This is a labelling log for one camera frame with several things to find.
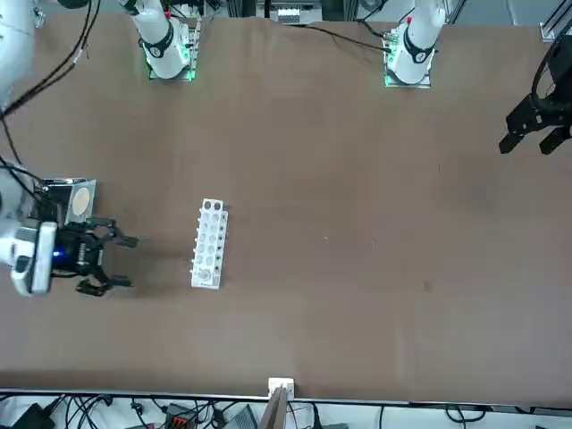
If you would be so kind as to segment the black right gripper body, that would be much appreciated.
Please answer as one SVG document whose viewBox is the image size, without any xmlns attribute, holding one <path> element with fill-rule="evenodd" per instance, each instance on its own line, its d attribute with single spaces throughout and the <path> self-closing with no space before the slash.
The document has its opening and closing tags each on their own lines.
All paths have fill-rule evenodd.
<svg viewBox="0 0 572 429">
<path fill-rule="evenodd" d="M 105 280 L 103 251 L 105 237 L 95 234 L 105 223 L 68 223 L 58 228 L 52 250 L 51 277 L 94 277 Z"/>
</svg>

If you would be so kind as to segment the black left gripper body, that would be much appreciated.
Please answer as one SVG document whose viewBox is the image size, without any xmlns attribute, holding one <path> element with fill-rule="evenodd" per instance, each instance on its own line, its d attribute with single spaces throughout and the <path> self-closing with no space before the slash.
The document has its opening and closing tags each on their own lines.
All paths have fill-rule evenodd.
<svg viewBox="0 0 572 429">
<path fill-rule="evenodd" d="M 571 96 L 571 36 L 565 34 L 551 46 L 547 62 L 552 84 L 546 95 L 549 97 Z"/>
</svg>

